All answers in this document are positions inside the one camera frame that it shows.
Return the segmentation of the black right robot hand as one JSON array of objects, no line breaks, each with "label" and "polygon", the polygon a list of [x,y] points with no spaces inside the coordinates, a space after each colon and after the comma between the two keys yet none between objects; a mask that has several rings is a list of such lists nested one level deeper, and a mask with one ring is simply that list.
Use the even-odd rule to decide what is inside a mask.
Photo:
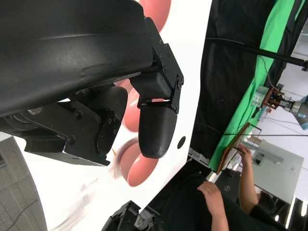
[{"label": "black right robot hand", "polygon": [[160,215],[147,206],[140,207],[129,201],[108,218],[102,231],[163,231]]}]

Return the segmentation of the person's bare hand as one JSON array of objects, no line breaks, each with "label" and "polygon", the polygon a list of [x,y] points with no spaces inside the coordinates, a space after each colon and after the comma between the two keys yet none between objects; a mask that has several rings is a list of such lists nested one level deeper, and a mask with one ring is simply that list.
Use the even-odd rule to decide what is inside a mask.
[{"label": "person's bare hand", "polygon": [[211,215],[221,215],[224,213],[224,204],[220,190],[210,182],[204,181],[197,190],[201,191],[205,197],[207,208]]},{"label": "person's bare hand", "polygon": [[242,151],[241,157],[242,157],[243,167],[251,167],[252,166],[252,154],[251,154],[250,149],[242,144],[239,145],[239,149]]}]

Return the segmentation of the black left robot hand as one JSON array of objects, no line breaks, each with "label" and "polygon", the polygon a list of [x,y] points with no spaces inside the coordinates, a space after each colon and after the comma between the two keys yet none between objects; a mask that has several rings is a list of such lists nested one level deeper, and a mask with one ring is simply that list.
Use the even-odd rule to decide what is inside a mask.
[{"label": "black left robot hand", "polygon": [[139,147],[159,159],[172,141],[183,74],[134,0],[3,0],[0,129],[25,151],[107,166],[128,102],[139,93]]}]

